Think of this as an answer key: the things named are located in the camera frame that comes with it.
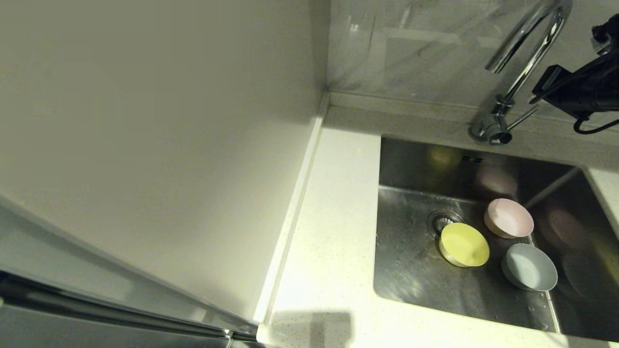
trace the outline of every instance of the gray bowl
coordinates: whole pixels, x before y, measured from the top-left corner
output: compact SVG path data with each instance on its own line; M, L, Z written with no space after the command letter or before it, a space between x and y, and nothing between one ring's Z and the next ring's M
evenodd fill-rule
M520 289L549 291L558 280L555 264L542 250L528 244L514 244L501 261L503 274Z

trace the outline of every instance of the faucet spout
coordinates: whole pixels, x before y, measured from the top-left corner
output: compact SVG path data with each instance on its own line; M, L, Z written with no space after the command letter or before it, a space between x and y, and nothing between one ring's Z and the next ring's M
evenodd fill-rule
M550 17L550 23L536 49L522 66L520 73L505 94L496 96L496 105L489 114L482 115L469 129L469 134L479 141L488 141L491 145L504 145L511 140L510 129L506 126L505 116L514 105L514 96L529 78L535 67L542 60L548 49L556 41L563 29L572 8L572 0L541 0L516 24L503 44L486 65L486 69L498 74L514 56L529 34L539 23Z

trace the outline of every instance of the yellow bowl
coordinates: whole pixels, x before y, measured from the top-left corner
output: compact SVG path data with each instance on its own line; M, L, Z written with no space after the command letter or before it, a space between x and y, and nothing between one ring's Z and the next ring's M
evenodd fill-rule
M490 247L483 235L467 224L445 226L438 243L443 256L458 267L476 267L490 257Z

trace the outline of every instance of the pink bowl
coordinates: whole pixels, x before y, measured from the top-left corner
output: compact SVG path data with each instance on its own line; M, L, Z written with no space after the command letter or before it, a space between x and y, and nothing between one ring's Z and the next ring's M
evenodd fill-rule
M510 199L499 198L490 202L483 221L501 238L521 238L533 232L533 218L529 211Z

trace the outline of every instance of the sink drain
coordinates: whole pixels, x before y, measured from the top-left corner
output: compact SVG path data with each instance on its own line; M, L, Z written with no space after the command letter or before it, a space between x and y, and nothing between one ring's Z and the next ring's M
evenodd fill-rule
M438 210L428 216L428 228L437 235L441 235L443 228L454 222L464 222L464 219L453 211Z

